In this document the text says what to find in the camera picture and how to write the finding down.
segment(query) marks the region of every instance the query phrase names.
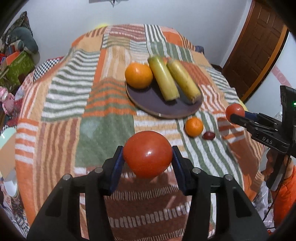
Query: small red fruit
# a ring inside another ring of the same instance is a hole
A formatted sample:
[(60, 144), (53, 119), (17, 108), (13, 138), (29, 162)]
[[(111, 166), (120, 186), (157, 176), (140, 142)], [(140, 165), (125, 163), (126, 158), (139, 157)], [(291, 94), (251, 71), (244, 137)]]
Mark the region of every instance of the small red fruit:
[(231, 123), (230, 116), (232, 114), (237, 114), (237, 115), (244, 117), (245, 116), (244, 108), (240, 104), (237, 104), (237, 103), (231, 104), (226, 108), (226, 111), (225, 111), (226, 119), (230, 123)]
[(140, 178), (153, 178), (170, 165), (173, 151), (169, 141), (154, 131), (141, 131), (123, 147), (123, 158)]
[(216, 137), (216, 134), (214, 132), (211, 131), (206, 131), (203, 135), (202, 135), (203, 139), (205, 140), (213, 140)]

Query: teal bowl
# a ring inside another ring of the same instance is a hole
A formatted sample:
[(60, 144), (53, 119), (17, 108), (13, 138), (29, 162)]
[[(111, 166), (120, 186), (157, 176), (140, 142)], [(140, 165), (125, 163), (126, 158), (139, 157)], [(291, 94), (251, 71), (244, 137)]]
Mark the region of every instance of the teal bowl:
[(16, 129), (13, 127), (7, 128), (1, 135), (0, 135), (0, 149), (5, 145), (5, 143), (9, 140), (10, 137), (16, 133)]

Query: black cable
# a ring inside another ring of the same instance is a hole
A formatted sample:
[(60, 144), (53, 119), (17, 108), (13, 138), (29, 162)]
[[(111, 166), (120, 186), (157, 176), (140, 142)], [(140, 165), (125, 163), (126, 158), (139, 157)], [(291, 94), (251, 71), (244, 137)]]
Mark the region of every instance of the black cable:
[(280, 185), (278, 186), (278, 191), (277, 191), (277, 193), (276, 193), (276, 196), (274, 197), (274, 200), (272, 200), (272, 203), (271, 203), (270, 207), (268, 208), (267, 213), (265, 214), (265, 216), (264, 216), (264, 218), (263, 218), (263, 222), (264, 222), (264, 220), (267, 218), (267, 215), (269, 214), (270, 210), (273, 208), (273, 205), (274, 205), (274, 203), (275, 203), (275, 201), (276, 201), (276, 198), (277, 198), (277, 196), (278, 196), (278, 194), (279, 194), (279, 191), (280, 191), (280, 189), (281, 189), (281, 187), (282, 187), (282, 185), (283, 185), (283, 183), (284, 183), (284, 178), (285, 178), (285, 175), (286, 175), (286, 172), (287, 172), (287, 169), (288, 169), (288, 165), (289, 165), (289, 163), (290, 163), (290, 157), (291, 157), (291, 155), (289, 154), (289, 155), (288, 155), (288, 159), (287, 159), (287, 164), (286, 164), (285, 172), (284, 172), (284, 174), (283, 174), (283, 176), (282, 176), (282, 178), (281, 178)]

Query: pink toy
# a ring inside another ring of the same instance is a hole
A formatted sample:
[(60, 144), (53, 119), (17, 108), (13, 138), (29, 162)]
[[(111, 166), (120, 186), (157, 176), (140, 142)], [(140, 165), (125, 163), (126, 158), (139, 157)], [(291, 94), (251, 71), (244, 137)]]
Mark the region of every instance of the pink toy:
[(5, 87), (0, 87), (0, 102), (2, 102), (5, 114), (11, 116), (15, 105), (15, 97)]

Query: striped bedspread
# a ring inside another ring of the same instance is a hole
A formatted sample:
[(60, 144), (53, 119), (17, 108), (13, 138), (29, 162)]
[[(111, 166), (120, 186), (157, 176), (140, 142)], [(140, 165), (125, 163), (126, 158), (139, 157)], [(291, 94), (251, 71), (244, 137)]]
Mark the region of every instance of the striped bedspread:
[[(128, 99), (124, 71), (131, 62), (147, 63), (158, 54), (182, 61), (199, 85), (204, 102), (195, 116), (216, 138), (189, 138), (185, 119), (160, 120)], [(230, 124), (225, 108), (239, 99), (223, 75), (176, 30), (156, 25), (118, 25), (76, 39), (69, 53), (26, 92), (16, 139), (19, 189), (29, 223), (65, 174), (86, 175), (113, 156), (134, 133), (153, 130), (178, 146), (184, 157), (209, 174), (230, 173), (253, 199), (261, 185), (258, 166), (263, 146), (244, 128)], [(171, 166), (152, 181), (125, 166), (117, 190), (106, 197), (115, 240), (180, 240), (190, 197), (178, 190)], [(214, 234), (212, 195), (209, 235)], [(80, 196), (81, 233), (88, 237), (84, 194)]]

